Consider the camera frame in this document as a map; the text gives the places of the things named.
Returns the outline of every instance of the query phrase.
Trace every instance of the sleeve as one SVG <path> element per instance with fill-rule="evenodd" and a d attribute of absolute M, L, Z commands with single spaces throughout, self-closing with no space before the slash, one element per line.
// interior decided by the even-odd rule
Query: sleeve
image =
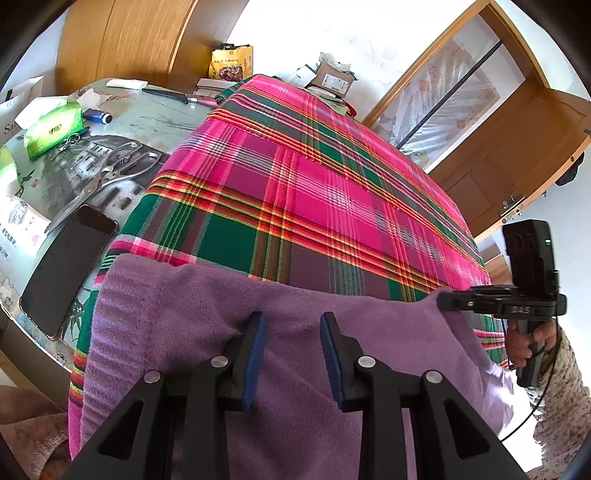
<path fill-rule="evenodd" d="M 574 352 L 562 330 L 560 337 L 560 346 L 544 361 L 538 387 L 526 389 L 534 407 L 548 383 L 556 356 L 554 376 L 534 413 L 534 440 L 542 447 L 542 466 L 529 472 L 532 480 L 560 476 L 591 430 L 589 389 L 583 386 Z"/>

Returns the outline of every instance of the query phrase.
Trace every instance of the blue gripper pad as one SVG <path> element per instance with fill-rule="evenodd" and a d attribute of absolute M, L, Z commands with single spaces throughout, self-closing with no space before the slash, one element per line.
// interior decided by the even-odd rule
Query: blue gripper pad
<path fill-rule="evenodd" d="M 330 333 L 329 324 L 326 316 L 320 317 L 320 343 L 324 353 L 324 362 L 329 373 L 330 389 L 333 399 L 337 403 L 339 410 L 343 409 L 345 393 L 343 391 L 343 373 L 340 369 L 339 358 L 336 355 L 335 342 Z"/>
<path fill-rule="evenodd" d="M 259 373 L 261 372 L 262 357 L 265 352 L 265 341 L 267 339 L 267 320 L 263 314 L 260 316 L 258 327 L 252 341 L 252 348 L 246 362 L 244 372 L 244 394 L 242 396 L 242 406 L 247 410 L 255 398 L 256 384 Z"/>

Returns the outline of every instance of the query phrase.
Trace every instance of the hand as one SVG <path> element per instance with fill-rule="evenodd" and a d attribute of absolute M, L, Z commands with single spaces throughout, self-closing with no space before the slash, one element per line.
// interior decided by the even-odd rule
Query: hand
<path fill-rule="evenodd" d="M 556 346 L 556 321 L 549 320 L 540 325 L 532 334 L 536 342 L 545 342 L 544 352 L 549 353 Z M 532 352 L 528 348 L 528 340 L 525 335 L 517 331 L 517 322 L 509 320 L 509 331 L 505 339 L 507 356 L 517 367 L 525 367 L 527 359 L 531 358 Z"/>

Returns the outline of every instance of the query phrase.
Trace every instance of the metal screw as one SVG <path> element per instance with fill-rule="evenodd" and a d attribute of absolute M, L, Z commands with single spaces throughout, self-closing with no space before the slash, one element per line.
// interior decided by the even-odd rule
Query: metal screw
<path fill-rule="evenodd" d="M 146 383 L 156 383 L 158 380 L 160 380 L 160 372 L 156 370 L 150 370 L 144 375 L 144 382 Z"/>
<path fill-rule="evenodd" d="M 230 360 L 228 360 L 227 356 L 218 355 L 212 358 L 212 367 L 214 368 L 225 367 L 228 363 L 230 363 Z"/>
<path fill-rule="evenodd" d="M 375 358 L 367 355 L 360 356 L 357 363 L 363 368 L 372 368 L 375 367 Z"/>
<path fill-rule="evenodd" d="M 428 382 L 431 382 L 431 383 L 439 383 L 441 380 L 443 380 L 441 373 L 439 373 L 436 370 L 429 370 L 425 374 L 425 378 L 427 379 Z"/>

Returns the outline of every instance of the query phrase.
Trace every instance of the scissors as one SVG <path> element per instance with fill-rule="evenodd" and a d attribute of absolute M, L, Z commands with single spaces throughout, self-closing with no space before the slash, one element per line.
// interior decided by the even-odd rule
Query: scissors
<path fill-rule="evenodd" d="M 56 217 L 45 229 L 45 233 L 50 233 L 53 231 L 78 207 L 83 205 L 90 197 L 101 191 L 103 188 L 108 187 L 117 181 L 133 179 L 142 173 L 147 172 L 154 165 L 156 165 L 162 156 L 161 153 L 149 151 L 143 155 L 136 156 L 136 158 L 133 160 L 131 159 L 131 157 L 142 147 L 143 145 L 141 143 L 131 141 L 124 143 L 123 145 L 120 145 L 114 149 L 103 162 L 103 167 L 98 172 L 98 174 L 95 175 L 90 182 L 88 182 L 82 192 L 75 199 L 73 199 L 64 208 L 62 208 L 62 210 L 59 211 Z M 141 168 L 138 171 L 130 173 L 130 170 L 133 170 L 133 167 L 137 166 L 146 159 L 149 161 L 147 161 L 147 166 L 145 168 Z"/>
<path fill-rule="evenodd" d="M 76 145 L 80 141 L 82 136 L 86 135 L 89 131 L 90 127 L 84 127 L 78 133 L 71 134 L 68 138 L 59 142 L 56 145 L 56 154 L 53 155 L 53 157 L 51 157 L 49 161 L 54 161 L 58 157 L 58 155 L 62 153 L 66 148 L 70 148 L 72 145 Z"/>

